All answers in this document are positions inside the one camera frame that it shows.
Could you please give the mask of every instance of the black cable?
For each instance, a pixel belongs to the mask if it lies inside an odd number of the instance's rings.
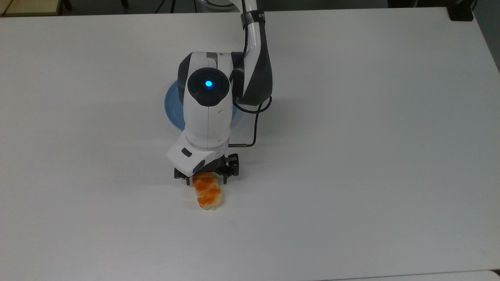
[[[270,96],[269,97],[269,102],[267,103],[267,105],[264,108],[261,109],[262,105],[264,104],[264,103],[261,103],[256,111],[245,109],[245,108],[239,106],[235,101],[232,102],[232,105],[234,107],[236,107],[237,109],[243,111],[244,113],[258,114],[258,113],[266,111],[269,108],[269,106],[271,105],[272,101],[273,101],[273,98]]]
[[[245,7],[245,0],[241,0],[241,5],[243,6],[243,13],[246,13],[247,8]],[[243,26],[243,29],[245,30],[245,47],[243,48],[243,57],[245,57],[249,44],[249,31],[246,26]]]
[[[262,108],[262,105],[264,103],[259,104],[258,109],[256,111],[251,111],[251,110],[247,110],[247,109],[241,108],[239,105],[237,105],[235,102],[233,102],[233,105],[237,109],[239,109],[239,110],[241,110],[243,112],[246,112],[246,113],[255,114],[255,124],[253,125],[253,141],[252,141],[252,143],[250,143],[250,144],[246,144],[246,143],[230,143],[228,145],[228,147],[230,147],[230,148],[249,148],[249,147],[253,147],[255,145],[255,142],[257,141],[257,122],[259,121],[259,113],[262,113],[262,112],[266,111],[269,108],[269,106],[271,105],[272,101],[273,101],[273,98],[269,97],[269,102],[267,103],[267,105],[264,108]]]
[[[258,106],[257,111],[261,112],[262,103]],[[255,124],[253,125],[253,141],[250,144],[246,143],[231,143],[228,145],[229,148],[249,148],[255,145],[257,141],[257,122],[259,121],[259,113],[255,115]]]

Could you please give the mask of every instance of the white table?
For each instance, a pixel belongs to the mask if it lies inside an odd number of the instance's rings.
[[[165,93],[239,15],[0,19],[3,281],[301,281],[500,268],[500,75],[445,8],[269,12],[273,105],[224,203]],[[234,142],[249,141],[240,115]]]

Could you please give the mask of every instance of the white robotic arm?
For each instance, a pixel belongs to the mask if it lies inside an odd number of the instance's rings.
[[[269,60],[264,12],[256,0],[235,1],[242,10],[245,30],[243,52],[192,52],[179,65],[178,91],[185,129],[167,157],[174,177],[199,172],[224,177],[239,173],[237,154],[225,157],[229,145],[233,104],[257,106],[271,97],[273,77]]]

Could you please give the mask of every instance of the bread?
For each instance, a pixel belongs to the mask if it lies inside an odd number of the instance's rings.
[[[202,172],[192,178],[192,184],[196,195],[198,196],[198,204],[205,210],[215,209],[222,204],[223,195],[217,175],[213,172]]]

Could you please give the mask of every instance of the blue bowl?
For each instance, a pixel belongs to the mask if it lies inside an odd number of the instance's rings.
[[[236,107],[232,107],[232,118],[234,119],[237,112]],[[179,87],[177,80],[168,88],[165,95],[165,113],[170,122],[179,130],[183,131],[186,126],[184,121],[184,107],[179,100]]]

